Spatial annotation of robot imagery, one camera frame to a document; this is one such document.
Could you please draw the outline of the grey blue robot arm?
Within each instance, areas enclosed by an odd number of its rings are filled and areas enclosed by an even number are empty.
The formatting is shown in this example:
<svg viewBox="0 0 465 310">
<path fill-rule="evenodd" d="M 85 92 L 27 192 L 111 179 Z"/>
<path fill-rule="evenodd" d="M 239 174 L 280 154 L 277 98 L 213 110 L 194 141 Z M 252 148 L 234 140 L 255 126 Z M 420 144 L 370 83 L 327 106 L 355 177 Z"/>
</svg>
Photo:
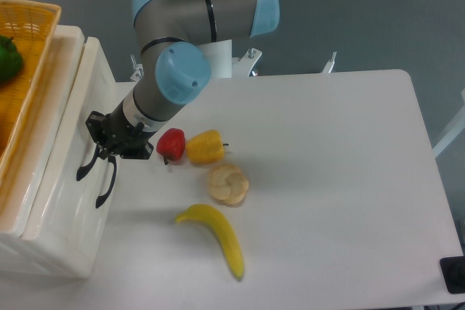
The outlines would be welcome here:
<svg viewBox="0 0 465 310">
<path fill-rule="evenodd" d="M 148 159 L 151 136 L 209 82 L 201 45 L 270 33 L 279 21 L 279 0 L 132 0 L 144 74 L 113 112 L 88 117 L 95 155 Z"/>
</svg>

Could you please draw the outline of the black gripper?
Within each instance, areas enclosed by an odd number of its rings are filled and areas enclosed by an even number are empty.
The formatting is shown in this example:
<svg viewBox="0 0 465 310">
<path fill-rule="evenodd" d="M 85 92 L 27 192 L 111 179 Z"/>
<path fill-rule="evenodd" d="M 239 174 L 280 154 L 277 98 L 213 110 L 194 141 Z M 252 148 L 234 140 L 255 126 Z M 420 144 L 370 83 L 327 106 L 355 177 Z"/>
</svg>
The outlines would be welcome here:
<svg viewBox="0 0 465 310">
<path fill-rule="evenodd" d="M 105 160 L 110 156 L 120 156 L 123 159 L 148 160 L 153 153 L 154 146 L 149 139 L 155 132 L 146 132 L 143 122 L 131 125 L 124 115 L 123 105 L 118 105 L 106 116 L 91 111 L 85 124 L 96 143 L 97 158 Z"/>
</svg>

